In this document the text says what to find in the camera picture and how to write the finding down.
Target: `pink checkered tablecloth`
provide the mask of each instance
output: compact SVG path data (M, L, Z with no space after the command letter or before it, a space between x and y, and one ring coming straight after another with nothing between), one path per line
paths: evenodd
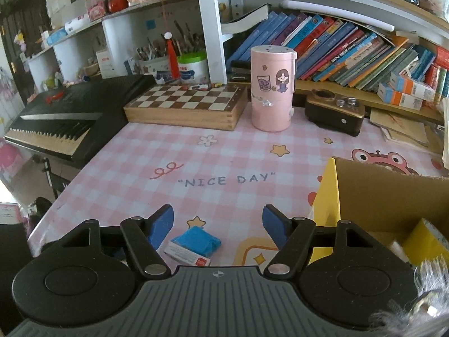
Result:
M190 225L204 224L222 241L211 265L263 268L276 252L262 227L265 204L287 216L307 215L329 157L364 160L382 155L386 162L406 161L402 168L411 172L444 175L441 158L386 142L366 119L355 138L319 128L298 108L290 128L281 133L255 129L250 105L235 131L130 123L70 183L29 243L37 255L43 244L86 219L115 226L171 204L174 227L159 248L170 267L177 262L163 249L192 220Z

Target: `black circular motor housing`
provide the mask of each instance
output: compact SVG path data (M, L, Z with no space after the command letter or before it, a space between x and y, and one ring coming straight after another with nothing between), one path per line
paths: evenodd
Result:
M413 270L351 224L337 225L333 254L309 264L297 283L318 315L350 329L366 329L373 313L417 296Z
M101 251L97 220L87 220L15 277L13 298L32 320L79 326L121 310L136 288L134 273Z

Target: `blue sticky note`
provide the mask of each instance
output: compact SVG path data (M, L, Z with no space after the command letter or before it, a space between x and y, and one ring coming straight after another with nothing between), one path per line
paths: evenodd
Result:
M221 241L201 228L194 226L171 240L173 243L209 258L221 245Z
M156 28L156 22L154 21L154 19L152 19L152 20L147 20L147 21L145 22L145 25L146 25L146 29L147 29L147 30L152 30L152 29L155 29L155 28Z

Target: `pink tumbler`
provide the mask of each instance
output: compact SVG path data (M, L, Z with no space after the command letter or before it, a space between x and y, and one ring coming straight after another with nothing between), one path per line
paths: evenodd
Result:
M290 126L296 57L287 47L251 48L252 122L257 129L282 131Z

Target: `black keyboard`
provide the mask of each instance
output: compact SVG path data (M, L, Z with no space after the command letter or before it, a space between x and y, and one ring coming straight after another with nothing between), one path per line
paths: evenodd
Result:
M155 85L153 76L123 76L39 94L5 139L82 168L127 124L123 107Z

